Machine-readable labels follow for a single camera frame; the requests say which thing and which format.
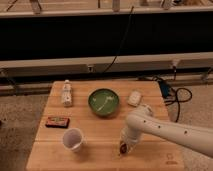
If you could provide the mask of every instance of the white container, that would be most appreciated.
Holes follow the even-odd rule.
[[[78,152],[81,150],[83,145],[83,133],[78,128],[70,128],[65,131],[62,138],[63,145],[72,150],[73,152]]]
[[[72,106],[72,89],[69,80],[65,80],[62,93],[61,93],[61,103],[64,107]]]
[[[113,2],[112,2],[112,10],[114,12],[119,12],[120,11],[120,0],[113,0]]]

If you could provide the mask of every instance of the wall outlet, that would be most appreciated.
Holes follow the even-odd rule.
[[[88,73],[93,73],[94,72],[94,65],[93,64],[88,64],[87,65],[87,72]]]

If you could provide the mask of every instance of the small white object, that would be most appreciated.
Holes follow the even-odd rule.
[[[72,89],[69,80],[65,80],[62,94],[61,94],[61,103],[64,107],[72,106]]]
[[[63,145],[72,150],[73,152],[78,152],[81,150],[83,145],[83,133],[78,128],[70,128],[65,131],[62,138]]]
[[[137,90],[133,90],[127,100],[127,103],[129,105],[132,105],[132,106],[138,106],[140,104],[140,101],[141,101],[141,93]]]

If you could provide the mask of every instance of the bottle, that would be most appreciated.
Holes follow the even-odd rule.
[[[65,80],[62,94],[61,94],[61,103],[64,107],[72,106],[72,89],[69,80]]]
[[[113,0],[113,2],[112,2],[112,10],[114,12],[119,12],[120,11],[120,0]]]

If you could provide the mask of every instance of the black wall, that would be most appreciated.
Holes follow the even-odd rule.
[[[114,56],[129,15],[0,19],[0,60]],[[134,14],[121,55],[213,51],[213,12]]]

